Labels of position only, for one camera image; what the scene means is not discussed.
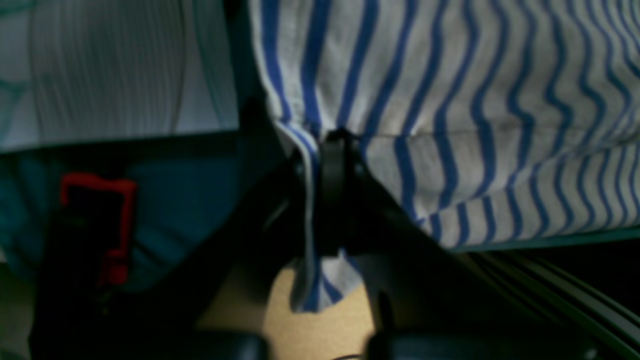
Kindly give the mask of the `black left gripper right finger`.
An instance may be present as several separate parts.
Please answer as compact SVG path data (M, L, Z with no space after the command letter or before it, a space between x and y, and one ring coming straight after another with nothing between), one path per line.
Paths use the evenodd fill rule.
M345 129L320 144L317 248L322 255L343 249L354 259L380 333L518 337L531 326L530 314L418 228Z

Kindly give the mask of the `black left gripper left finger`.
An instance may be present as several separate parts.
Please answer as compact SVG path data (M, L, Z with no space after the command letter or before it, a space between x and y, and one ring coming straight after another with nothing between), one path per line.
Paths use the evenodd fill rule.
M220 229L146 292L118 301L133 338L231 333L263 337L274 280L304 241L304 166L293 155L259 180Z

